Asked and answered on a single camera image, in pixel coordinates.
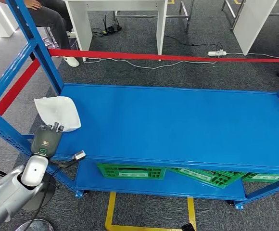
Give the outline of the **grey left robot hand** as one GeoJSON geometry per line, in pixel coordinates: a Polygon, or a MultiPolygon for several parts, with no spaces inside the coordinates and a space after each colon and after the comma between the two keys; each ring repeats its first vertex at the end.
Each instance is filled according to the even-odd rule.
{"type": "Polygon", "coordinates": [[[30,150],[32,154],[42,155],[48,159],[55,155],[64,127],[54,122],[54,125],[42,125],[35,133],[30,150]]]}

